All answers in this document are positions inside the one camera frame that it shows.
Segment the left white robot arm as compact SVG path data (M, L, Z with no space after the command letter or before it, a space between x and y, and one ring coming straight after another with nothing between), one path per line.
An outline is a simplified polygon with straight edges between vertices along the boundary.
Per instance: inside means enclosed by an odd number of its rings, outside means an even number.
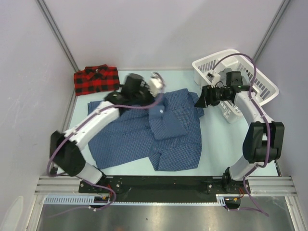
M78 177L95 192L102 192L106 188L106 175L89 164L81 151L124 111L149 109L157 105L164 86L164 80L157 72L153 73L149 82L138 74L128 74L121 90L110 92L78 125L63 133L55 131L51 135L48 175L51 174L51 164L55 163L65 174Z

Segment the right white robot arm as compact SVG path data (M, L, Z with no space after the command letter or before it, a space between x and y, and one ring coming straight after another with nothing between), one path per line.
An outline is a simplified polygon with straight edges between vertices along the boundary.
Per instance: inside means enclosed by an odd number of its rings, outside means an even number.
M285 127L262 109L245 72L225 69L219 73L209 72L208 76L217 77L218 81L201 88L195 107L233 103L241 111L248 130L238 152L239 159L227 167L220 178L209 181L207 191L209 194L242 193L247 188L244 184L249 175L280 158Z

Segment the blue checked shirt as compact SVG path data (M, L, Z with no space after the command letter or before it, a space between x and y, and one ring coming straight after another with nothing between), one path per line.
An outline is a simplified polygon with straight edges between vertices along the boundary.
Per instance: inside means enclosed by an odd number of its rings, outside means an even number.
M197 168L202 153L197 93L180 89L164 94L153 108L129 109L88 143L100 169L149 158L155 171Z

